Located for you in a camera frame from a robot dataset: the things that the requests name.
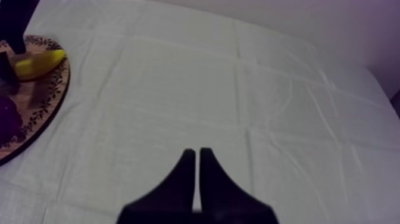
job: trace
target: wooden tray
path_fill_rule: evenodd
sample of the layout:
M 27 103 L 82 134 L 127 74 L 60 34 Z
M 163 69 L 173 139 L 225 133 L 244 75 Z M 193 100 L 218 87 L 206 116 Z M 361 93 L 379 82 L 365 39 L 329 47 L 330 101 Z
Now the wooden tray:
M 27 35 L 24 40 L 27 54 L 62 49 L 58 43 L 43 36 Z M 11 59 L 16 57 L 8 44 L 0 41 L 0 52 L 3 51 Z M 9 97 L 17 105 L 23 120 L 21 130 L 24 135 L 23 138 L 14 137 L 11 142 L 0 145 L 0 166 L 23 152 L 46 129 L 63 103 L 69 81 L 70 64 L 65 57 L 53 71 L 40 79 L 20 83 L 16 93 L 0 86 L 2 96 Z

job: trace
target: banana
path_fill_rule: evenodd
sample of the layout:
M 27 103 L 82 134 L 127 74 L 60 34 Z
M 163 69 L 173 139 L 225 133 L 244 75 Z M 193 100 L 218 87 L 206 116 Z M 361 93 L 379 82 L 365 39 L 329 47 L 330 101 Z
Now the banana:
M 46 51 L 16 62 L 13 68 L 20 81 L 36 79 L 56 68 L 64 56 L 64 50 Z

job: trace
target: wrinkle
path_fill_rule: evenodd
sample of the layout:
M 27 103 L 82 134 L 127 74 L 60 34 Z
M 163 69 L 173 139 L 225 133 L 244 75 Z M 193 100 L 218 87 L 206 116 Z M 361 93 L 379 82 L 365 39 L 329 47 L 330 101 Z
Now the wrinkle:
M 281 149 L 279 147 L 279 144 L 276 142 L 275 136 L 273 133 L 271 133 L 271 146 L 273 148 L 275 148 L 278 152 L 281 152 L 281 154 L 283 156 L 285 156 L 286 158 L 289 159 L 289 161 L 295 166 L 295 169 L 297 171 L 300 171 L 305 179 L 307 180 L 308 184 L 312 187 L 312 189 L 314 190 L 315 196 L 317 197 L 318 203 L 322 208 L 322 211 L 324 212 L 325 218 L 326 220 L 330 223 L 331 218 L 329 216 L 329 212 L 326 209 L 325 204 L 323 203 L 323 200 L 321 198 L 321 194 L 318 190 L 318 188 L 316 187 L 315 183 L 313 182 L 313 180 L 310 178 L 310 176 L 307 174 L 307 172 L 303 169 L 303 167 L 297 162 L 297 160 L 288 152 L 286 152 L 285 150 Z
M 290 105 L 290 103 L 293 100 L 293 80 L 292 79 L 289 79 L 289 87 L 288 87 L 288 89 L 289 89 L 288 90 L 289 93 L 288 93 L 287 100 L 283 103 L 283 105 L 280 107 L 280 109 L 278 110 L 278 112 L 275 115 L 273 115 L 273 116 L 271 116 L 271 117 L 269 117 L 267 119 L 267 127 L 268 128 L 271 126 L 271 122 L 275 118 L 278 118 L 283 112 L 286 111 L 286 109 L 288 108 L 288 106 Z

